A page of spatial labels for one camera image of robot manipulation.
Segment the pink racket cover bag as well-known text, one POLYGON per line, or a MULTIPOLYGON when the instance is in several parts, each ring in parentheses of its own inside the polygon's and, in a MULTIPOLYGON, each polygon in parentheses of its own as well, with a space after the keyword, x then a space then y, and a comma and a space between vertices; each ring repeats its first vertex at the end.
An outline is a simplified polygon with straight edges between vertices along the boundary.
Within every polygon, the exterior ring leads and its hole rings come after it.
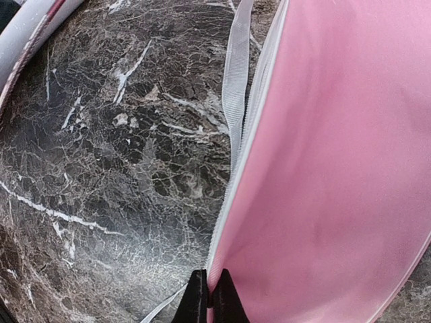
POLYGON ((430 244, 430 2, 281 1, 248 78, 228 39, 231 175, 208 253, 250 322, 374 322, 430 244))

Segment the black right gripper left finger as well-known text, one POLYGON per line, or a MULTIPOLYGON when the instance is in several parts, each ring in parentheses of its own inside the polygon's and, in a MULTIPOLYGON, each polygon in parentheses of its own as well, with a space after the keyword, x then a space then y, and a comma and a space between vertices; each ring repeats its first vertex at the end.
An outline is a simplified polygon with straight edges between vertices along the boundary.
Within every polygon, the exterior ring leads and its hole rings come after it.
POLYGON ((207 272, 205 269, 195 270, 191 273, 172 323, 206 323, 208 299, 207 272))

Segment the white shuttlecock tube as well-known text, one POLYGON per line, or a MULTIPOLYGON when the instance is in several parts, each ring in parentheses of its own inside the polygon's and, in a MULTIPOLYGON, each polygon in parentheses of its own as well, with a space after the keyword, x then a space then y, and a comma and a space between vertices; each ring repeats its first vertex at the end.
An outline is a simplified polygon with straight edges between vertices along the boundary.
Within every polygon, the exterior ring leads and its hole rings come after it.
POLYGON ((82 0, 1 2, 1 111, 28 61, 82 0))

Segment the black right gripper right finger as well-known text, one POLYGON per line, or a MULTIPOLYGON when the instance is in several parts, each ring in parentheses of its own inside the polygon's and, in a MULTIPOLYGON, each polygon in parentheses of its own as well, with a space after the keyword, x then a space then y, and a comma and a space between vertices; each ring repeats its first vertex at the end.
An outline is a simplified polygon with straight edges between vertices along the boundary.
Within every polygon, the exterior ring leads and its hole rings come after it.
POLYGON ((249 323, 232 277, 223 269, 220 279, 212 293, 212 322, 214 323, 249 323))

